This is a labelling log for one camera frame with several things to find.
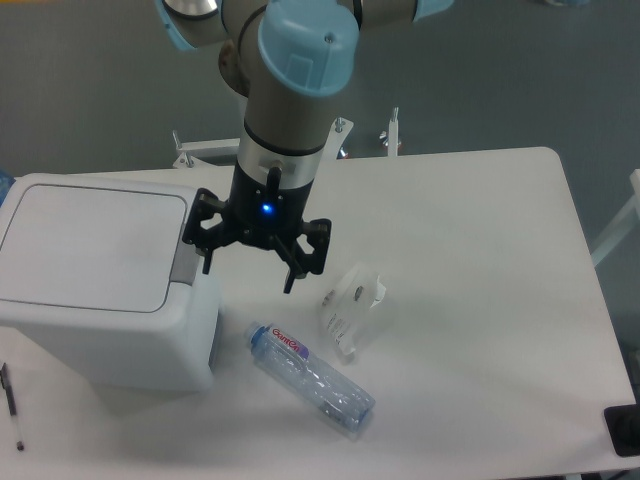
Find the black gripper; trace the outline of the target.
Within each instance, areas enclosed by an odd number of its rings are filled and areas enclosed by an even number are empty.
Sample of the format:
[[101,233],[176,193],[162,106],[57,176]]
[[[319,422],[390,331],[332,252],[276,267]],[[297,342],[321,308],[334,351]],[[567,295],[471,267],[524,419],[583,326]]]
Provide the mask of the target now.
[[303,221],[313,182],[286,188],[284,180],[284,169],[280,166],[269,168],[266,179],[258,181],[236,164],[229,202],[220,200],[206,188],[196,191],[182,241],[192,245],[204,259],[203,274],[210,273],[214,251],[235,242],[231,213],[246,244],[274,250],[275,241],[280,240],[289,249],[285,294],[291,293],[296,280],[324,273],[332,222],[328,218]]

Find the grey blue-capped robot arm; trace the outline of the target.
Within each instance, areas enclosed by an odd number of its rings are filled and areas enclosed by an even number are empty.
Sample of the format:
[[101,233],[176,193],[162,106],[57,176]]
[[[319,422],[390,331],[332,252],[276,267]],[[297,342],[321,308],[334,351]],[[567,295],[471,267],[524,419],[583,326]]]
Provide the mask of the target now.
[[158,2],[178,49],[229,41],[245,82],[244,129],[229,197],[199,189],[183,241],[205,260],[233,243],[273,251],[288,265],[288,284],[321,274],[332,225],[325,218],[305,220],[304,210],[359,36],[447,8],[445,1]]

